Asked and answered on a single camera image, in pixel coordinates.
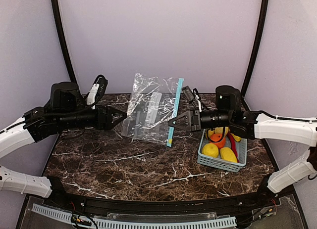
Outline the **round yellow lemon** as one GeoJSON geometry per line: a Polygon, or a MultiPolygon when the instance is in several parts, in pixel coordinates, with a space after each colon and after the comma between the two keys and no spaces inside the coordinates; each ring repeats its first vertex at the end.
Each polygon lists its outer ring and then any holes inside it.
{"type": "Polygon", "coordinates": [[[217,158],[219,155],[219,149],[215,144],[207,143],[202,148],[202,154],[217,158]]]}

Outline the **clear zip bag blue zipper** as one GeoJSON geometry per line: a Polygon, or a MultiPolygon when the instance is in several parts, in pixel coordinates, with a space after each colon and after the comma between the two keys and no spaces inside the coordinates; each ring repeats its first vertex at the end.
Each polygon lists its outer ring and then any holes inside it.
{"type": "Polygon", "coordinates": [[[132,139],[172,146],[183,78],[148,77],[137,73],[121,134],[132,139]]]}

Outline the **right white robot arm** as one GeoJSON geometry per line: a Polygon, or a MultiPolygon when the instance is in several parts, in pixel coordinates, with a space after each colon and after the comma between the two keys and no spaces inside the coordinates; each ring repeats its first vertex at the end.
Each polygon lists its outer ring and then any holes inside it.
{"type": "Polygon", "coordinates": [[[171,120],[170,127],[188,132],[228,127],[233,134],[246,139],[278,139],[309,146],[304,154],[281,170],[264,177],[259,192],[278,194],[288,186],[317,172],[317,120],[273,116],[265,111],[243,111],[240,91],[232,86],[215,89],[215,110],[186,111],[171,120]]]}

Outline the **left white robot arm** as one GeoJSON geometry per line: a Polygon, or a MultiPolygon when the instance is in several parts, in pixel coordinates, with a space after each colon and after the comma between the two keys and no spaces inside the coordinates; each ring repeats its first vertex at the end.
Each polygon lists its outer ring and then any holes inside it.
{"type": "MultiPolygon", "coordinates": [[[[1,130],[1,157],[67,130],[107,131],[113,129],[126,119],[127,114],[111,106],[98,104],[106,87],[107,79],[102,75],[97,76],[86,97],[80,93],[76,83],[53,84],[50,99],[45,106],[33,108],[1,130]]],[[[42,198],[48,198],[58,191],[64,191],[64,187],[57,177],[32,176],[4,166],[0,168],[0,188],[42,198]]]]}

